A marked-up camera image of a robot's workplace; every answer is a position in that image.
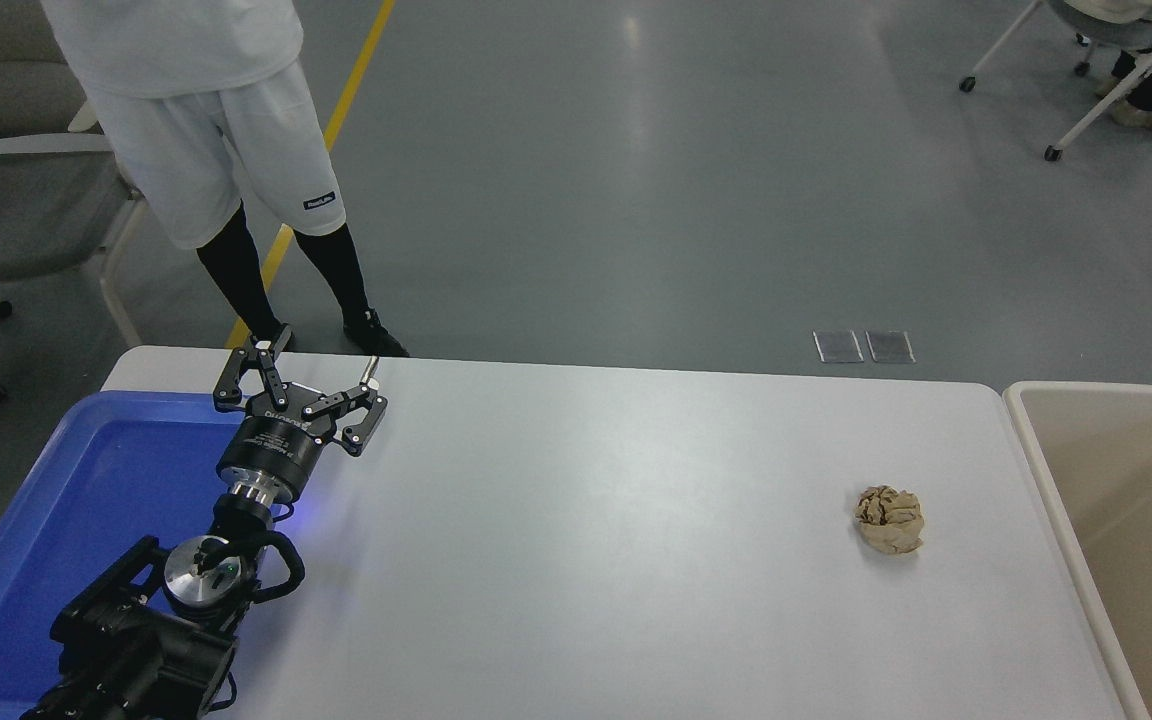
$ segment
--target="black cable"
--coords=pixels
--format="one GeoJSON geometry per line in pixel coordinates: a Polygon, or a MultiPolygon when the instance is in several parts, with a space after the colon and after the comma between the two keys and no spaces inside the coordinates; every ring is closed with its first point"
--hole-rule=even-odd
{"type": "Polygon", "coordinates": [[[227,708],[233,705],[234,702],[238,700],[238,683],[234,682],[234,674],[229,673],[225,676],[225,679],[229,680],[229,700],[211,703],[211,707],[207,708],[207,712],[227,708]]]}

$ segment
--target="yellow floor line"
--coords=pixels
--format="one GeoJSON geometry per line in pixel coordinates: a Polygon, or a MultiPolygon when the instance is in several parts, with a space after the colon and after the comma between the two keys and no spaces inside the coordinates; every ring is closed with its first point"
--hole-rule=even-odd
{"type": "MultiPolygon", "coordinates": [[[[353,69],[349,70],[349,78],[344,83],[344,90],[340,91],[338,105],[335,105],[335,109],[332,111],[332,118],[328,120],[328,127],[323,131],[323,142],[328,146],[328,152],[335,146],[335,141],[338,141],[338,136],[340,135],[340,127],[343,126],[344,119],[349,114],[353,99],[358,94],[358,86],[362,85],[362,76],[367,71],[367,65],[371,63],[371,56],[376,53],[376,45],[379,44],[380,36],[385,32],[385,23],[389,22],[389,14],[393,13],[393,9],[394,0],[385,0],[384,3],[380,3],[380,12],[376,14],[376,22],[371,23],[371,32],[367,33],[367,39],[362,44],[358,59],[355,60],[353,69]]],[[[279,266],[283,264],[287,249],[291,245],[291,228],[287,227],[287,225],[282,225],[278,229],[278,236],[274,237],[274,245],[270,248],[270,255],[265,256],[265,262],[260,268],[260,278],[265,283],[265,291],[268,291],[271,285],[274,283],[274,275],[278,274],[279,266]]],[[[242,323],[242,319],[238,319],[234,323],[234,329],[229,332],[229,340],[225,341],[225,347],[238,347],[247,340],[247,325],[242,323]]]]}

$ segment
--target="crumpled paper ball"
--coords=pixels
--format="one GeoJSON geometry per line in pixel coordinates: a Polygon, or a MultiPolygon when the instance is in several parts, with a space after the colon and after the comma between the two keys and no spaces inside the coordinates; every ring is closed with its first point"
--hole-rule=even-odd
{"type": "Polygon", "coordinates": [[[914,552],[923,541],[923,509],[918,497],[888,486],[865,488],[856,502],[856,520],[861,536],[879,552],[900,555],[914,552]]]}

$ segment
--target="shorts logo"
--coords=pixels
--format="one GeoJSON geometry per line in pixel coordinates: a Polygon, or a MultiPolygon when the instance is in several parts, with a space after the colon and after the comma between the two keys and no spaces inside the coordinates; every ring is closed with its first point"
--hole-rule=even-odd
{"type": "Polygon", "coordinates": [[[303,205],[305,205],[305,210],[320,209],[321,206],[328,204],[328,202],[333,202],[334,199],[335,199],[335,192],[328,192],[323,197],[314,197],[313,200],[305,200],[303,202],[303,205]]]}

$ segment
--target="white container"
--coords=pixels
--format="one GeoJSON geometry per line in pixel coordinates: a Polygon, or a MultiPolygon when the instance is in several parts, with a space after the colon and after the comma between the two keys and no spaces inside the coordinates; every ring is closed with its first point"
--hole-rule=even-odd
{"type": "Polygon", "coordinates": [[[1119,697],[1149,719],[1152,386],[1016,382],[1005,400],[1119,697]]]}

